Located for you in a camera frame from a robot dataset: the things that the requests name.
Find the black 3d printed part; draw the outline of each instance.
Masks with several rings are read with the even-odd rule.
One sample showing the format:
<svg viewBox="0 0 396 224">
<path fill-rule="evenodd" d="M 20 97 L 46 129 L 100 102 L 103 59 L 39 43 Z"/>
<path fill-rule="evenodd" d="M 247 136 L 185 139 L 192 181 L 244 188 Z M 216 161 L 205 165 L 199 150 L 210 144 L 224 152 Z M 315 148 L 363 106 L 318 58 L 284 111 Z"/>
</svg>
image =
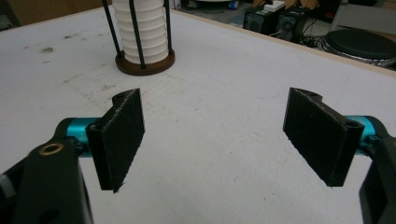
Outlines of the black 3d printed part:
<svg viewBox="0 0 396 224">
<path fill-rule="evenodd" d="M 341 187 L 364 126 L 321 100 L 314 92 L 290 88 L 283 131 L 327 186 Z"/>
<path fill-rule="evenodd" d="M 117 192 L 140 147 L 145 127 L 139 89 L 119 93 L 112 101 L 113 107 L 86 132 L 101 188 Z"/>
</svg>

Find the round wooden disc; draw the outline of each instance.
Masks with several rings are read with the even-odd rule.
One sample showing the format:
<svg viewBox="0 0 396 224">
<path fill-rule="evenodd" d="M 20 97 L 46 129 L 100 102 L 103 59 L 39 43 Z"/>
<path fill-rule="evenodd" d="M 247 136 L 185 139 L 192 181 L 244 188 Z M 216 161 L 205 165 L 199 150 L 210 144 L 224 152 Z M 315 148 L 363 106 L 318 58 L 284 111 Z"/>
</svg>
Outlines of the round wooden disc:
<svg viewBox="0 0 396 224">
<path fill-rule="evenodd" d="M 121 56 L 116 56 L 116 64 L 121 72 L 131 76 L 150 76 L 161 73 L 166 69 L 170 68 L 175 62 L 175 52 L 169 51 L 169 55 L 160 62 L 146 64 L 145 68 L 142 68 L 140 64 L 130 63 L 125 59 L 125 52 L 121 52 Z"/>
</svg>

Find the white cylindrical object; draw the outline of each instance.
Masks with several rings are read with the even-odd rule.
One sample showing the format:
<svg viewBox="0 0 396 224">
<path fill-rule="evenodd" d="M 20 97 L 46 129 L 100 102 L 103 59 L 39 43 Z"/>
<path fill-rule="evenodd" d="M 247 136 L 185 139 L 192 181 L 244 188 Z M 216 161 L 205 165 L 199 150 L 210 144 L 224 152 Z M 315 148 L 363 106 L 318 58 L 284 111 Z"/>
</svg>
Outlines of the white cylindrical object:
<svg viewBox="0 0 396 224">
<path fill-rule="evenodd" d="M 140 64 L 129 0 L 113 0 L 113 7 L 125 59 Z M 163 0 L 134 0 L 134 9 L 145 64 L 162 61 L 169 53 Z"/>
</svg>

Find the black round object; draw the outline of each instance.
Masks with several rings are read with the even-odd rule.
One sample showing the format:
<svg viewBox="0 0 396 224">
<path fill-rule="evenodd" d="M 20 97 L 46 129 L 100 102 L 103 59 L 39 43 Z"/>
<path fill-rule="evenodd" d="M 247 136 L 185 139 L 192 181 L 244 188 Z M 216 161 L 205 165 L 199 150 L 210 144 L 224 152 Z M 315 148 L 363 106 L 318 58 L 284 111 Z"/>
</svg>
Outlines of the black round object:
<svg viewBox="0 0 396 224">
<path fill-rule="evenodd" d="M 352 56 L 373 60 L 396 58 L 396 43 L 382 35 L 351 29 L 329 32 L 325 39 L 332 48 Z"/>
</svg>

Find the screw hole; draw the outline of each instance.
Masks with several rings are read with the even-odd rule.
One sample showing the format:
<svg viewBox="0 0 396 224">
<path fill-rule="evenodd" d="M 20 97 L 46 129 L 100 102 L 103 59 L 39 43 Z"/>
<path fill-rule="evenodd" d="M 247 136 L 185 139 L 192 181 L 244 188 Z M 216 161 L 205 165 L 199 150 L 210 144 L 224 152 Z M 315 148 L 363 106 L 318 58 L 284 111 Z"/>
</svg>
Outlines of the screw hole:
<svg viewBox="0 0 396 224">
<path fill-rule="evenodd" d="M 58 153 L 62 149 L 64 149 L 64 145 L 62 145 L 62 144 L 59 144 L 59 143 L 49 144 L 49 145 L 46 145 L 46 146 L 42 147 L 39 150 L 39 153 L 42 156 L 49 156 L 49 155 Z"/>
</svg>

